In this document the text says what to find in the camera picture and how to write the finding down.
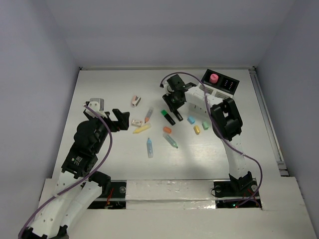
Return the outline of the orange cap black highlighter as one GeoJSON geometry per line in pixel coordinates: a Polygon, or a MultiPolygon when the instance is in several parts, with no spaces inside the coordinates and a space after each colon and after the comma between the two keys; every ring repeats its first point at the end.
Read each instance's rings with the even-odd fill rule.
{"type": "Polygon", "coordinates": [[[175,114],[176,118],[177,118],[179,121],[183,121],[183,117],[181,116],[181,114],[180,114],[178,111],[176,111],[174,114],[175,114]]]}

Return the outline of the green cap black highlighter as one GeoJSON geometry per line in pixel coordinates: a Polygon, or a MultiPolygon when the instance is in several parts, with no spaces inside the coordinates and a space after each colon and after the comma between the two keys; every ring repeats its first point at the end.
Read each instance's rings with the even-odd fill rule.
{"type": "Polygon", "coordinates": [[[162,110],[161,114],[164,116],[164,118],[171,124],[175,125],[175,121],[173,118],[169,115],[169,113],[166,110],[162,110]]]}

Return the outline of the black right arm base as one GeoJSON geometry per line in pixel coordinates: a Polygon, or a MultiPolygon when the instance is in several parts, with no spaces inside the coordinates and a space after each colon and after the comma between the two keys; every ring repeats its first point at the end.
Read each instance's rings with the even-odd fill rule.
{"type": "Polygon", "coordinates": [[[215,198],[216,208],[235,209],[235,208],[262,208],[260,195],[257,192],[257,182],[255,179],[241,190],[235,189],[230,180],[213,181],[210,191],[215,198]]]}

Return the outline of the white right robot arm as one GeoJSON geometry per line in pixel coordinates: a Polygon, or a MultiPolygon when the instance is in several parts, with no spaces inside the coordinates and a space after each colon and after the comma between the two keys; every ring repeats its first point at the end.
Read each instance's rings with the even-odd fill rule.
{"type": "Polygon", "coordinates": [[[229,193],[222,191],[219,185],[214,186],[217,197],[245,197],[253,183],[251,172],[246,168],[245,156],[242,152],[240,134],[243,126],[239,111],[232,98],[218,98],[210,95],[207,89],[200,89],[194,83],[184,83],[179,73],[171,73],[164,77],[160,87],[169,86],[163,99],[169,110],[179,121],[183,118],[178,109],[185,103],[193,104],[206,110],[212,123],[212,129],[222,141],[229,164],[229,193]]]}

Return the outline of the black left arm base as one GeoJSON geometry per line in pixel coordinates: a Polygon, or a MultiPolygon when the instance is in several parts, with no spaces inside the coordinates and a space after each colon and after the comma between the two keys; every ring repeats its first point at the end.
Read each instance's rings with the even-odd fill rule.
{"type": "Polygon", "coordinates": [[[88,209],[118,210],[126,208],[126,181],[112,181],[107,193],[95,199],[88,209]]]}

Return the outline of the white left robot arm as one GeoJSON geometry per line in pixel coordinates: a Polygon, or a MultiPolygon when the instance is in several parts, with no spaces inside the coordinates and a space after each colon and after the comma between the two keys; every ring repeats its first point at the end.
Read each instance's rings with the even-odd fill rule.
{"type": "Polygon", "coordinates": [[[113,109],[116,121],[93,103],[85,106],[86,121],[77,126],[71,146],[55,186],[55,190],[28,219],[20,239],[67,239],[77,221],[99,196],[109,194],[110,176],[99,172],[99,153],[112,133],[129,128],[129,112],[113,109]]]}

